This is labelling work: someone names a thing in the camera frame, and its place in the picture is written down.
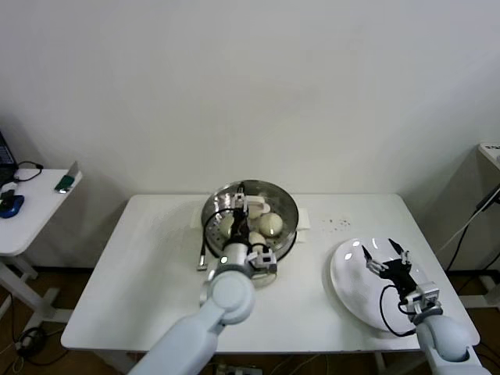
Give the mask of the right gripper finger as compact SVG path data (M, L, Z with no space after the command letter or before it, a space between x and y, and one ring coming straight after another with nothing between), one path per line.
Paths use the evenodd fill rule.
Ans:
M396 241L392 240L391 238L388 239L389 243L393 247L393 249L396 251L396 253L399 255L402 264L403 265L409 265L409 252L404 250L403 247Z
M383 264L374 260L372 255L368 252L365 246L362 246L362 251L364 255L364 259L366 260L366 268L372 273L381 273L384 272L387 267Z

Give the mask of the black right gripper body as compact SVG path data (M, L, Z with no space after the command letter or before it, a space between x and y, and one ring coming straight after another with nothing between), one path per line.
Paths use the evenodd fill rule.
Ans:
M396 287L400 299L406 297L416 290L417 283L410 275L412 265L403 263L401 259L395 259L383 263L384 268L380 271L379 276L382 279L390 280Z

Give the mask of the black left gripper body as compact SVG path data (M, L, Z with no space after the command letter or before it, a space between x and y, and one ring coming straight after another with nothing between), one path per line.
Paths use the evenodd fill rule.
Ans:
M248 228L247 213L243 210L234 210L232 215L234 222L231 224L228 242L249 245L250 230Z

